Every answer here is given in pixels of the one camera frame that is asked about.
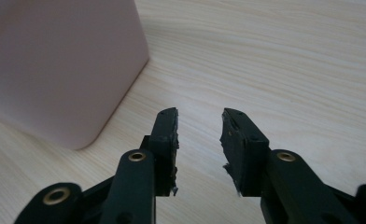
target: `light pink box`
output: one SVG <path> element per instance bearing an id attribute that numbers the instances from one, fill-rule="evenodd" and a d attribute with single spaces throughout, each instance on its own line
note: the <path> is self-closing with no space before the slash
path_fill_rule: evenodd
<path id="1" fill-rule="evenodd" d="M 87 146 L 147 61 L 134 0 L 0 0 L 0 120 L 24 132 Z"/>

